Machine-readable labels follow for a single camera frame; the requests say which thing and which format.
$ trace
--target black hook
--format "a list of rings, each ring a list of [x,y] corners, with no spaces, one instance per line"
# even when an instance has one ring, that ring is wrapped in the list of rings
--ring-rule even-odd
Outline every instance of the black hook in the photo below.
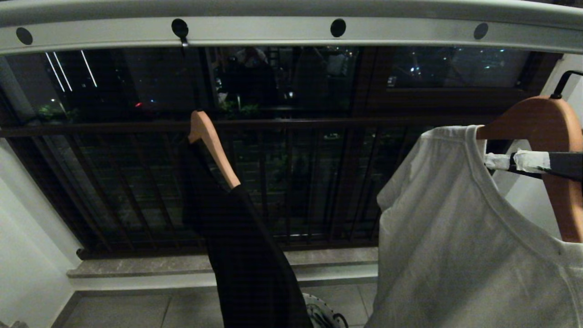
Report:
[[[172,21],[172,32],[180,38],[180,42],[182,42],[182,55],[184,56],[184,48],[188,47],[188,41],[186,40],[188,24],[182,19],[176,18]]]
[[[583,72],[581,71],[567,71],[563,73],[563,76],[561,76],[561,79],[559,80],[559,84],[557,84],[557,87],[555,88],[553,94],[550,95],[551,99],[561,99],[563,97],[561,93],[563,92],[563,89],[567,85],[567,81],[569,81],[569,77],[571,77],[571,74],[583,76]]]

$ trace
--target wooden hanger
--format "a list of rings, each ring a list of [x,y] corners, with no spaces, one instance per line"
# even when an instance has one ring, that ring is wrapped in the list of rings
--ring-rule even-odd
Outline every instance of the wooden hanger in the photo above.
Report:
[[[239,178],[233,171],[229,160],[221,146],[219,135],[209,116],[204,111],[193,111],[190,116],[190,134],[188,142],[193,144],[195,141],[202,139],[210,155],[215,160],[219,170],[223,174],[229,188],[233,189],[241,184]]]
[[[583,151],[577,115],[564,100],[548,96],[517,103],[490,124],[478,128],[476,139],[527,139],[533,151]],[[582,242],[581,183],[552,175],[543,175],[543,182],[563,241]]]

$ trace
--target white tape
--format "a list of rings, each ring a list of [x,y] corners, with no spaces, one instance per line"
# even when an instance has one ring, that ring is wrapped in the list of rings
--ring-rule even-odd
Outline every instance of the white tape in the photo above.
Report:
[[[510,168],[510,155],[487,153],[484,156],[484,164],[492,170],[508,170]]]
[[[514,155],[516,169],[530,173],[544,173],[543,169],[550,169],[548,152],[523,151],[519,149]]]

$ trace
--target white wall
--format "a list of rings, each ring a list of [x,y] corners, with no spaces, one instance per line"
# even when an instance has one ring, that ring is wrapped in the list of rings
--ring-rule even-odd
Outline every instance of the white wall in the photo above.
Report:
[[[32,178],[0,140],[0,321],[50,327],[74,290],[66,271],[80,248]]]
[[[555,66],[541,94],[553,93],[562,74],[570,69],[583,71],[583,55],[565,55]],[[562,94],[563,99],[573,107],[583,125],[583,78],[572,75]],[[513,146],[509,152],[519,147],[530,149],[525,141],[515,142]],[[527,219],[560,239],[557,221],[542,180],[508,172],[496,172],[494,180],[500,193],[505,195],[514,208]]]

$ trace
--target balcony railing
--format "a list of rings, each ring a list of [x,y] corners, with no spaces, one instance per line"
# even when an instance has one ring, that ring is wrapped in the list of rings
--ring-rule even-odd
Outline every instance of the balcony railing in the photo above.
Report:
[[[289,250],[376,245],[375,196],[420,133],[491,119],[241,120],[215,127],[258,213]],[[81,241],[79,256],[88,259],[205,251],[181,221],[187,200],[175,149],[188,129],[187,122],[42,125],[4,128],[0,137],[18,149]],[[40,156],[31,158],[13,144],[19,141]],[[53,183],[42,170],[54,175]]]

